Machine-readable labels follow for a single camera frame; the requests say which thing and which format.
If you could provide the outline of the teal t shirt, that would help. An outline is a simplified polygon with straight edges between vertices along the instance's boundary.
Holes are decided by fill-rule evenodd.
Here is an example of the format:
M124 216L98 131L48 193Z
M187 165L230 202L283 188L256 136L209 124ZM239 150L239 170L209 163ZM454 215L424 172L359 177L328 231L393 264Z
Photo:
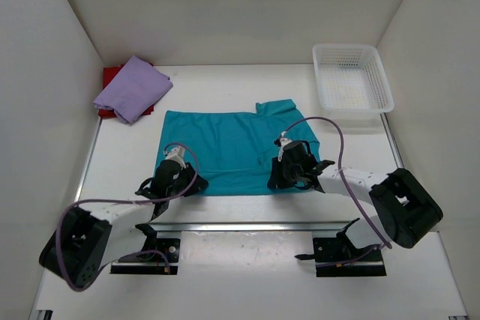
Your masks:
M199 174L209 182L205 196L266 196L274 141L286 130L291 140L309 142L314 154L320 141L304 122L291 99L257 103L255 112L166 112L156 161L172 142L189 147L184 156L199 164Z

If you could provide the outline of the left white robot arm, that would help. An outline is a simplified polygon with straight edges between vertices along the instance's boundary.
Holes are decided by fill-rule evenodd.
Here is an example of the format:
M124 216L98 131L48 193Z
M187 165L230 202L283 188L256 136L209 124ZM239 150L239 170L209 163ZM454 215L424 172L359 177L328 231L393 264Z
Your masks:
M126 202L95 201L69 208L39 256L39 264L81 292L111 262L124 257L166 261L151 223L171 200L206 190L209 183L190 163L163 160L154 176Z

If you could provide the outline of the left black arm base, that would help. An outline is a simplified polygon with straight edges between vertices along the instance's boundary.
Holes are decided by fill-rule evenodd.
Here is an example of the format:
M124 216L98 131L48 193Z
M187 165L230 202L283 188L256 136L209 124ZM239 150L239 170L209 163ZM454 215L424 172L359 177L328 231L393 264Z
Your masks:
M145 235L142 249L110 265L111 274L164 275L178 274L181 235L162 235L148 224L136 226Z

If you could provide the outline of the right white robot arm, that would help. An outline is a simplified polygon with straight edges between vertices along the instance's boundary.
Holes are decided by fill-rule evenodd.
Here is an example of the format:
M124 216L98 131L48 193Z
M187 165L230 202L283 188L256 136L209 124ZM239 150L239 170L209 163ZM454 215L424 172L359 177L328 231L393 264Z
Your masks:
M386 174L339 169L331 160L318 161L306 141L280 138L274 143L279 152L271 162L270 190L314 190L350 196L359 207L363 202L374 206L375 216L354 220L340 231L337 252L344 259L353 260L374 244L411 249L443 219L440 206L407 169Z

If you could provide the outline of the lilac t shirt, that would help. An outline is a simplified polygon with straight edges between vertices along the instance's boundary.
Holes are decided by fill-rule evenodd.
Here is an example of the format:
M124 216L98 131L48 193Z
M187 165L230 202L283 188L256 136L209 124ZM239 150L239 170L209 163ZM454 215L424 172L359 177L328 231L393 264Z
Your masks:
M122 123L133 124L172 88L167 75L132 55L93 104L97 109L113 111Z

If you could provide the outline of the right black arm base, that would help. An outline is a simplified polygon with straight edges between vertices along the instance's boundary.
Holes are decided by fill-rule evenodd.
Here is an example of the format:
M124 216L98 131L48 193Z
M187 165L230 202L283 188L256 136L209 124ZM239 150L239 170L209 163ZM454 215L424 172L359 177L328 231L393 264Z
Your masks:
M347 231L360 219L344 226L334 238L313 238L313 253L297 254L299 261L314 260L317 277L384 277L387 275L380 245L355 248Z

